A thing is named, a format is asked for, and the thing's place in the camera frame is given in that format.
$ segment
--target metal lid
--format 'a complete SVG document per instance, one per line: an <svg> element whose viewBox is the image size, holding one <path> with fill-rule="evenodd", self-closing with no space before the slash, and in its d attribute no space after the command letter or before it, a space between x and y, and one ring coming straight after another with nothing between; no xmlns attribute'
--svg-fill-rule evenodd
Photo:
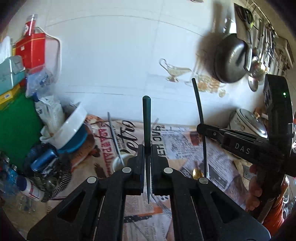
<svg viewBox="0 0 296 241"><path fill-rule="evenodd" d="M245 109L238 109L237 114L242 121L257 135L267 138L267 131L261 120L256 119L254 114Z"/></svg>

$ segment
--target white bowl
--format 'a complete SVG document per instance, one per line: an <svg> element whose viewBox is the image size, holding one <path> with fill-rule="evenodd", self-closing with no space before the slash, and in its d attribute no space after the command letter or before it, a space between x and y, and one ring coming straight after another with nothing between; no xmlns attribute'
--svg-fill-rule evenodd
<svg viewBox="0 0 296 241"><path fill-rule="evenodd" d="M87 116L86 110L79 103L74 112L69 116L69 118L64 122L61 128L48 139L40 139L43 143L50 143L56 147L56 149L61 149L64 145L71 140L75 133L84 123Z"/></svg>

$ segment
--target spray can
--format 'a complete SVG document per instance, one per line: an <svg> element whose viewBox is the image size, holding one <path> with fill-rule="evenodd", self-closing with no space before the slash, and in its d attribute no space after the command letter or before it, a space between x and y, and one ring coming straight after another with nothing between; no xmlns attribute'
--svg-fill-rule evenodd
<svg viewBox="0 0 296 241"><path fill-rule="evenodd" d="M33 14L27 17L25 29L24 29L24 36L29 35L31 36L33 33L35 33L35 25L38 15Z"/></svg>
<svg viewBox="0 0 296 241"><path fill-rule="evenodd" d="M31 183L30 179L23 176L17 177L17 187L22 194L34 201L40 201L44 196L43 191L39 190L33 183Z"/></svg>

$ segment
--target rice cooker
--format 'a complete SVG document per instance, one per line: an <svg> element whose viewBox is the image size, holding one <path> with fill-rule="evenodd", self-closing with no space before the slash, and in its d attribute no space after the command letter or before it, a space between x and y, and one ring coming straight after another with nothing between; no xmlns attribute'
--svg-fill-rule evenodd
<svg viewBox="0 0 296 241"><path fill-rule="evenodd" d="M267 138L267 131L261 120L245 109L237 109L229 123L229 129Z"/></svg>

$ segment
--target finger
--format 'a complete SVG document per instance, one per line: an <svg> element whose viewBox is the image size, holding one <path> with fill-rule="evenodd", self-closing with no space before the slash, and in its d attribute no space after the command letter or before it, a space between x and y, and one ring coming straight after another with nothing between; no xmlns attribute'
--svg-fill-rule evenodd
<svg viewBox="0 0 296 241"><path fill-rule="evenodd" d="M250 166L250 173L256 174L256 172L257 172L257 165L252 164Z"/></svg>
<svg viewBox="0 0 296 241"><path fill-rule="evenodd" d="M262 194L262 189L257 182L257 177L252 177L249 183L249 193L253 196L260 197Z"/></svg>
<svg viewBox="0 0 296 241"><path fill-rule="evenodd" d="M247 199L246 199L246 208L249 210L254 210L256 207L260 205L260 200L248 193Z"/></svg>

